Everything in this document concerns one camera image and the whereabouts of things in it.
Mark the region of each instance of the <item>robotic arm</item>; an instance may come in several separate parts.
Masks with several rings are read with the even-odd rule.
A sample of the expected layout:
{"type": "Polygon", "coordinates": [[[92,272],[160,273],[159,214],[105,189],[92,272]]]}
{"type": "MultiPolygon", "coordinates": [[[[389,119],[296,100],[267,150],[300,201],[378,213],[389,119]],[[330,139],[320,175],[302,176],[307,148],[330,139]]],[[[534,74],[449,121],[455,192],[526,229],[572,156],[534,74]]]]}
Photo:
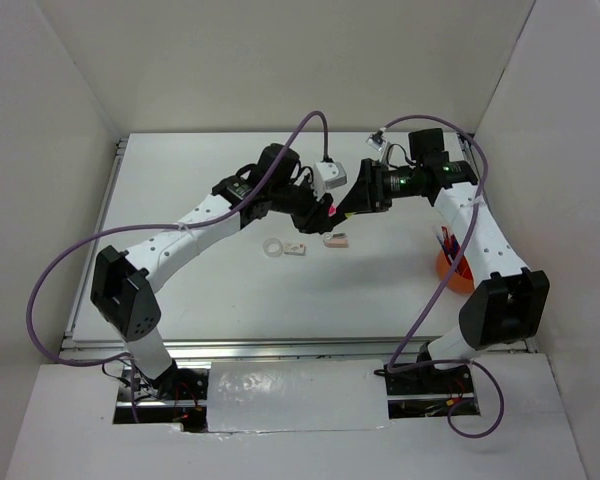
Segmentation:
{"type": "MultiPolygon", "coordinates": [[[[382,145],[381,136],[379,132],[371,139],[382,145]]],[[[118,331],[152,387],[169,394],[180,382],[191,384],[193,373],[178,369],[156,329],[160,309],[155,294],[202,251],[269,211],[289,214],[302,233],[321,234],[353,214],[384,212],[394,199],[423,196],[446,219],[458,240],[464,240],[475,201],[475,174],[466,162],[449,161],[440,129],[414,132],[409,142],[415,166],[390,169],[386,158],[362,160],[355,184],[331,217],[333,198],[327,191],[346,183],[342,165],[325,159],[310,170],[311,180],[300,174],[293,178],[300,161],[289,150],[265,188],[239,215],[188,230],[186,224],[217,218],[249,195],[282,148],[270,145],[257,164],[218,183],[198,207],[180,219],[180,230],[163,231],[124,252],[111,246],[103,249],[96,257],[91,301],[118,331]]],[[[479,201],[475,233],[465,252],[477,288],[460,310],[458,326],[428,344],[420,359],[473,358],[491,345],[529,338],[538,329],[548,279],[544,272],[528,269],[508,245],[487,205],[479,201]]],[[[454,365],[436,367],[443,370],[454,365]]]]}

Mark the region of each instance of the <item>roll of tape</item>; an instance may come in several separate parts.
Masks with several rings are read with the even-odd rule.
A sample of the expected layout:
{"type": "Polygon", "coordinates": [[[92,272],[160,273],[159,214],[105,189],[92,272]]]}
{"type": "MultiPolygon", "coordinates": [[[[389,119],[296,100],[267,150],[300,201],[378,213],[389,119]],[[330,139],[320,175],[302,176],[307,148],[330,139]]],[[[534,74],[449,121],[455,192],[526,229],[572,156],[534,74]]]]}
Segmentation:
{"type": "Polygon", "coordinates": [[[267,257],[279,257],[282,255],[284,248],[282,246],[282,242],[277,238],[268,238],[262,244],[262,250],[264,250],[264,254],[267,257]]]}

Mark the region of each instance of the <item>cable connector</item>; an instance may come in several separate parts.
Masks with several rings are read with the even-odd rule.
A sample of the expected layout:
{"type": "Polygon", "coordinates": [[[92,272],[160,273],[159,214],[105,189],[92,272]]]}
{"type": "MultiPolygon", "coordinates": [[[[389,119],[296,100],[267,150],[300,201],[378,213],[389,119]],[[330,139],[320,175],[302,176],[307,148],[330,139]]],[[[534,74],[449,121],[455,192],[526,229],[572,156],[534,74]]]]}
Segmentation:
{"type": "Polygon", "coordinates": [[[387,141],[384,138],[385,130],[386,128],[381,128],[376,133],[369,135],[369,138],[367,138],[367,144],[373,149],[382,152],[387,146],[387,141]]]}

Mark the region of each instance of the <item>orange bowl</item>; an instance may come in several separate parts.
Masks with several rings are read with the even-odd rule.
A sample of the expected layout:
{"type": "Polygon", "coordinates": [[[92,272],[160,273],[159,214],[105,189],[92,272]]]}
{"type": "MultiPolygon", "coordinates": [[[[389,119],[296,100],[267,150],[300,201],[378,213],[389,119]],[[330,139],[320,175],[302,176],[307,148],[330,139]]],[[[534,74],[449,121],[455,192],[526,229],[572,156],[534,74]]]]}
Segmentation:
{"type": "MultiPolygon", "coordinates": [[[[441,250],[436,257],[436,273],[440,280],[444,278],[450,267],[451,263],[449,263],[449,259],[441,250]]],[[[469,267],[467,266],[462,272],[462,275],[454,273],[447,284],[447,288],[452,292],[460,293],[462,295],[471,295],[475,288],[473,287],[473,275],[471,274],[469,267]]]]}

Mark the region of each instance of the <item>wall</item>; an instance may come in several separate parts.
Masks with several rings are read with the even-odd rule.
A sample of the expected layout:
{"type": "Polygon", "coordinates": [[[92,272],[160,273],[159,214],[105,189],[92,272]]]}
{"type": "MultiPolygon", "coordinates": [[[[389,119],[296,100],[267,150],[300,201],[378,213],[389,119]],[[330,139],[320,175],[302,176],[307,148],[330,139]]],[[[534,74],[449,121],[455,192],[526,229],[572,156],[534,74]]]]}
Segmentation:
{"type": "MultiPolygon", "coordinates": [[[[0,478],[41,357],[24,325],[37,275],[93,229],[115,143],[30,2],[0,0],[0,478]]],[[[82,255],[60,268],[36,310],[59,346],[82,255]]]]}
{"type": "Polygon", "coordinates": [[[474,130],[533,0],[39,0],[124,132],[474,130]]]}
{"type": "Polygon", "coordinates": [[[600,2],[536,3],[478,139],[495,215],[552,281],[541,346],[600,479],[600,2]]]}

